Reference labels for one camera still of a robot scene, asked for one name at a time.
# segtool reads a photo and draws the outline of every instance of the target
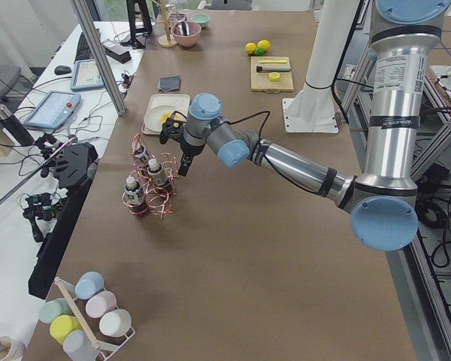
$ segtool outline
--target bowl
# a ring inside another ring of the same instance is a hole
[[[194,23],[197,23],[201,26],[201,28],[205,29],[209,25],[210,16],[207,14],[195,14],[191,19]]]
[[[192,23],[190,21],[186,22],[189,26],[189,35],[183,36],[179,32],[179,26],[180,23],[176,23],[174,26],[172,26],[171,33],[174,37],[174,40],[183,47],[191,47],[193,45],[196,45],[199,38],[201,37],[201,26],[197,23]]]

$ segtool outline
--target blue tablet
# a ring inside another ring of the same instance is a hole
[[[57,129],[74,113],[80,99],[77,93],[48,92],[23,125]]]
[[[81,90],[99,89],[104,87],[104,81],[100,76],[94,59],[77,60],[74,65],[70,90],[80,92]]]

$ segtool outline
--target black cylinder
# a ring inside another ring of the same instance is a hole
[[[0,104],[0,123],[20,145],[27,146],[34,143],[35,140],[29,131],[3,104]]]

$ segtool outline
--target white curtain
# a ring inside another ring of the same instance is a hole
[[[0,64],[13,64],[33,79],[46,67],[77,20],[68,0],[0,0]]]

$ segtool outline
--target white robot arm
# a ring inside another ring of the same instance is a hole
[[[417,187],[410,169],[429,50],[440,42],[448,1],[376,0],[370,47],[377,54],[373,108],[364,171],[343,176],[253,132],[235,131],[222,117],[220,100],[210,93],[192,101],[187,122],[169,119],[160,141],[180,142],[185,175],[207,144],[229,168],[245,159],[275,170],[351,214],[360,241],[377,250],[397,250],[415,237]]]

